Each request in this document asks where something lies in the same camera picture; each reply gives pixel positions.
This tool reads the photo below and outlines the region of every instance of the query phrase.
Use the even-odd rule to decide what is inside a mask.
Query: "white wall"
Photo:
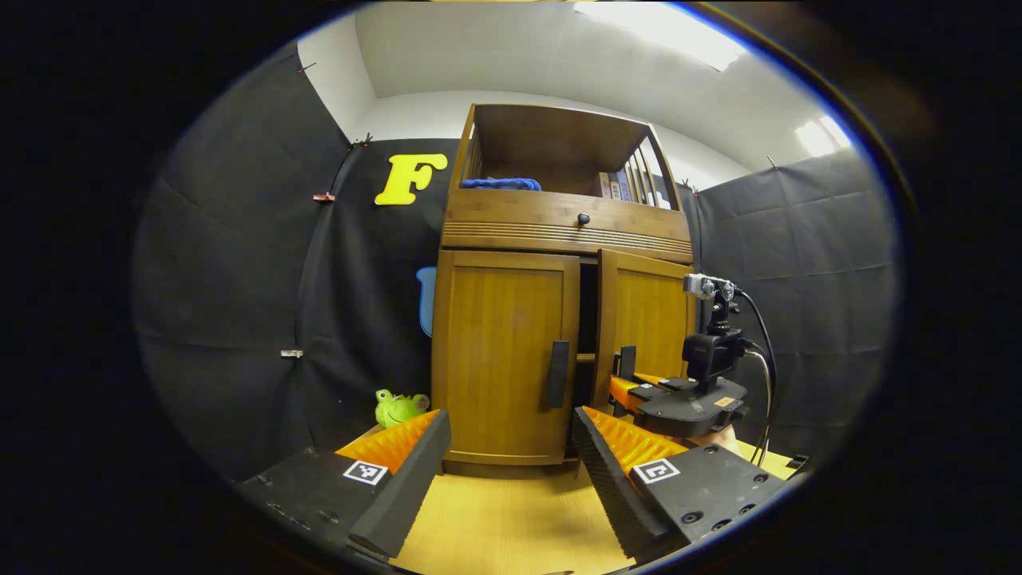
[[[468,106],[472,103],[521,103],[556,105],[590,111],[611,113],[632,119],[641,119],[617,110],[607,109],[586,102],[526,94],[490,90],[459,90],[450,92],[423,92],[378,98],[358,124],[354,132],[364,137],[372,132],[374,140],[401,138],[460,138],[465,127]],[[670,163],[670,171],[679,181],[688,178],[698,189],[705,189],[749,174],[749,171],[721,152],[663,126],[653,125],[660,145]],[[645,148],[646,157],[652,149]],[[650,170],[660,175],[659,166],[651,161]]]
[[[355,18],[341,17],[298,39],[298,58],[316,93],[344,135],[354,140],[359,125],[376,101],[362,59]]]

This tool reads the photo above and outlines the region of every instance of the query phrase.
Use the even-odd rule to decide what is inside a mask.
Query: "black door handle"
[[[564,388],[568,385],[568,350],[570,346],[564,340],[554,342],[553,353],[550,356],[550,374],[547,377],[547,410],[559,410],[564,406]]]

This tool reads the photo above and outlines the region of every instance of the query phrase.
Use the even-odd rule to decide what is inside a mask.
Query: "blue towel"
[[[543,191],[540,182],[529,178],[503,178],[484,180],[465,180],[461,187],[475,189],[533,189]]]

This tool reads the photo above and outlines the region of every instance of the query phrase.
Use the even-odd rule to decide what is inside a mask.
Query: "wooden cabinet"
[[[592,194],[598,172],[622,170],[643,146],[660,167],[671,209]],[[640,373],[682,374],[695,299],[682,290],[692,246],[670,167],[649,124],[575,109],[472,105],[454,174],[432,344],[433,405],[451,417],[447,459],[558,464],[573,400],[607,404],[621,346],[638,346]],[[486,177],[533,178],[544,191],[461,187]],[[563,378],[551,376],[554,342],[562,342],[560,351],[567,346],[566,362],[554,366]],[[589,375],[576,382],[579,360]]]
[[[451,415],[448,459],[561,463],[577,338],[578,257],[442,250],[432,399]],[[555,341],[568,343],[567,377],[551,409]]]

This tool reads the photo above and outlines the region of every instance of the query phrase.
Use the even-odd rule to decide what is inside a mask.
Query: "green frog plush toy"
[[[429,398],[421,393],[408,398],[403,395],[394,396],[387,390],[379,390],[376,392],[376,423],[384,428],[417,418],[429,408]]]

